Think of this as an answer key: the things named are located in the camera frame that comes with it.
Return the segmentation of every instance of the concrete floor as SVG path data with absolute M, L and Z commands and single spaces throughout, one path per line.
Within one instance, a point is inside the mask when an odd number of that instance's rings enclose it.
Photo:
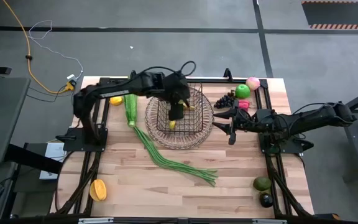
M 77 27 L 257 27 L 252 0 L 10 2 L 25 26 L 52 19 L 55 26 Z M 308 29 L 301 1 L 259 0 L 259 5 L 266 29 Z M 0 26 L 16 25 L 0 2 Z M 269 34 L 266 39 L 273 76 L 285 79 L 293 111 L 307 103 L 347 102 L 358 95 L 358 35 Z M 51 32 L 42 43 L 78 58 L 84 75 L 128 75 L 133 69 L 139 71 L 153 65 L 179 68 L 183 62 L 194 60 L 194 76 L 220 77 L 229 67 L 236 77 L 266 77 L 258 34 Z M 31 45 L 33 72 L 49 88 L 57 90 L 67 76 L 79 73 L 75 61 L 62 60 L 34 43 Z M 11 67 L 11 77 L 29 76 L 26 52 L 22 32 L 0 31 L 0 66 Z M 31 86 L 41 90 L 35 82 Z M 32 90 L 29 94 L 51 99 Z M 71 119 L 69 97 L 58 98 L 54 103 L 26 98 L 12 143 L 54 139 L 65 133 Z M 358 182 L 346 185 L 342 181 L 346 170 L 358 166 L 344 130 L 329 127 L 305 134 L 315 143 L 313 149 L 305 152 L 315 213 L 337 213 L 344 220 L 358 221 Z M 37 205 L 28 207 L 31 212 L 27 214 L 37 213 Z M 39 214 L 46 212 L 44 205 L 39 208 Z

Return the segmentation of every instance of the wooden table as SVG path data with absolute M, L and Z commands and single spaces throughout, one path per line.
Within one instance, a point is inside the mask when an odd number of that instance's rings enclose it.
M 84 77 L 82 88 L 99 82 L 100 77 Z M 214 103 L 234 84 L 203 84 L 203 93 Z M 273 109 L 290 114 L 284 81 L 268 79 Z M 250 99 L 250 114 L 256 111 L 255 96 Z M 137 125 L 145 132 L 144 113 L 149 102 L 138 99 Z M 92 216 L 103 217 L 204 217 L 204 218 L 273 218 L 273 208 L 263 208 L 259 192 L 252 181 L 267 176 L 265 158 L 259 149 L 256 133 L 237 132 L 235 145 L 220 129 L 214 127 L 208 139 L 197 148 L 174 151 L 157 147 L 167 159 L 180 161 L 198 168 L 218 170 L 216 187 L 191 175 L 164 170 L 150 160 L 144 145 L 127 125 L 124 105 L 110 105 L 107 128 L 108 145 L 102 153 L 98 178 L 108 189 L 107 199 L 94 202 Z M 226 123 L 227 120 L 216 118 Z M 76 188 L 80 179 L 83 152 L 71 155 L 63 167 L 58 183 L 58 202 L 62 206 Z M 287 185 L 304 208 L 313 213 L 305 171 L 300 159 L 283 154 Z M 85 190 L 82 208 L 86 204 Z M 281 191 L 278 191 L 280 208 L 284 212 Z

